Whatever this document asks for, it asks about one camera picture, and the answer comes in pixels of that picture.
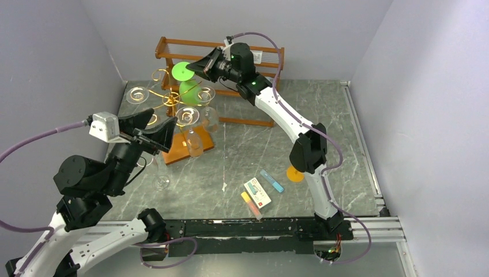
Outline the green plastic goblet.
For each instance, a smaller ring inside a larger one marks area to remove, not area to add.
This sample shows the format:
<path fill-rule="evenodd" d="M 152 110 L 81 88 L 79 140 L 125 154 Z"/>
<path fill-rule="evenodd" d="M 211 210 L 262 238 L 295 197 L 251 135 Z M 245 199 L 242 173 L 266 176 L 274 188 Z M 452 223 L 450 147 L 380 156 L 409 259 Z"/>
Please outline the green plastic goblet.
<path fill-rule="evenodd" d="M 187 68 L 189 62 L 178 62 L 171 70 L 173 78 L 179 82 L 180 101 L 188 106 L 199 104 L 198 93 L 201 88 L 199 83 L 194 79 L 195 73 Z"/>

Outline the clear wine glass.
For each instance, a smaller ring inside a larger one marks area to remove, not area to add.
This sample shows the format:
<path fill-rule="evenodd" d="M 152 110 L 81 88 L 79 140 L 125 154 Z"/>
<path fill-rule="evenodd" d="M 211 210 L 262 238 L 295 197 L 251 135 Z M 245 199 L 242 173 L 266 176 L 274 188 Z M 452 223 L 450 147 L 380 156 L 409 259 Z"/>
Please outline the clear wine glass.
<path fill-rule="evenodd" d="M 143 153 L 137 162 L 142 169 L 143 180 L 149 181 L 159 191 L 166 190 L 170 186 L 170 179 L 160 171 L 160 162 L 157 155 Z"/>
<path fill-rule="evenodd" d="M 141 104 L 149 98 L 149 89 L 142 86 L 130 88 L 126 93 L 126 101 L 130 104 Z"/>
<path fill-rule="evenodd" d="M 208 133 L 216 132 L 219 127 L 217 110 L 210 106 L 215 96 L 216 91 L 212 87 L 200 87 L 195 96 L 196 101 L 201 107 L 200 118 L 202 126 Z"/>

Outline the clear champagne flute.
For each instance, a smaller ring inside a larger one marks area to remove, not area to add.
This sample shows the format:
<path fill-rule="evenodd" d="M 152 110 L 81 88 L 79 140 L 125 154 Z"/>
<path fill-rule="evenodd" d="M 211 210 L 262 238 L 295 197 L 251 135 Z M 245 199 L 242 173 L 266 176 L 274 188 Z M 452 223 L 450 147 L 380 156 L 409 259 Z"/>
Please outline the clear champagne flute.
<path fill-rule="evenodd" d="M 191 157 L 201 156 L 204 152 L 203 142 L 199 134 L 194 130 L 200 114 L 195 107 L 181 107 L 176 112 L 177 124 L 182 128 L 185 143 Z"/>

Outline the orange plastic goblet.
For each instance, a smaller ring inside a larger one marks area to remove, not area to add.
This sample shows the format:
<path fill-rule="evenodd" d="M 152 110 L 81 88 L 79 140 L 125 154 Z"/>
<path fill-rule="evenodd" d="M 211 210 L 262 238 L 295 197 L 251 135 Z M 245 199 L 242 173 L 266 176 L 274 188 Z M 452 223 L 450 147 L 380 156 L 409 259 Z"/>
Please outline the orange plastic goblet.
<path fill-rule="evenodd" d="M 286 176 L 291 182 L 302 182 L 304 180 L 304 174 L 294 168 L 294 166 L 287 168 Z"/>

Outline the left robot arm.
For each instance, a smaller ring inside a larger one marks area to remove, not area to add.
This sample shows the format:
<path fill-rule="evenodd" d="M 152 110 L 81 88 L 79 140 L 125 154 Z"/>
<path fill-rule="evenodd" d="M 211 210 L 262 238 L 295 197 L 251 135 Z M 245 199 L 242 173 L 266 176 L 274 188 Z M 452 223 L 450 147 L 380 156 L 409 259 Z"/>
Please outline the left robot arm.
<path fill-rule="evenodd" d="M 42 235 L 26 255 L 6 263 L 9 276 L 79 276 L 130 245 L 169 239 L 162 216 L 147 208 L 120 230 L 76 247 L 76 242 L 111 209 L 110 198 L 123 195 L 135 179 L 133 171 L 141 155 L 169 152 L 177 119 L 170 117 L 148 128 L 153 113 L 152 108 L 126 117 L 100 112 L 40 134 L 44 138 L 88 126 L 91 136 L 113 144 L 113 149 L 104 162 L 80 155 L 64 160 L 54 176 L 62 198 L 51 222 L 34 228 Z"/>

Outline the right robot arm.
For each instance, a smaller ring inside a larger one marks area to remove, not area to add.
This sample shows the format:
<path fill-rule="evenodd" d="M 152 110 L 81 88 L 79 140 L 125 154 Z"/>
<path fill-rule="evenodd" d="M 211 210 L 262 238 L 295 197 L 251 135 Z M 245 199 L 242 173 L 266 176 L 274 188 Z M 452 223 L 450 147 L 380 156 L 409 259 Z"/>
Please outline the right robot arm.
<path fill-rule="evenodd" d="M 232 81 L 240 96 L 265 112 L 293 142 L 291 165 L 304 174 L 313 197 L 317 232 L 323 239 L 333 238 L 344 220 L 335 206 L 326 181 L 327 138 L 323 124 L 313 124 L 295 111 L 276 91 L 254 63 L 254 54 L 246 43 L 216 47 L 202 59 L 188 64 L 188 70 L 213 83 Z"/>

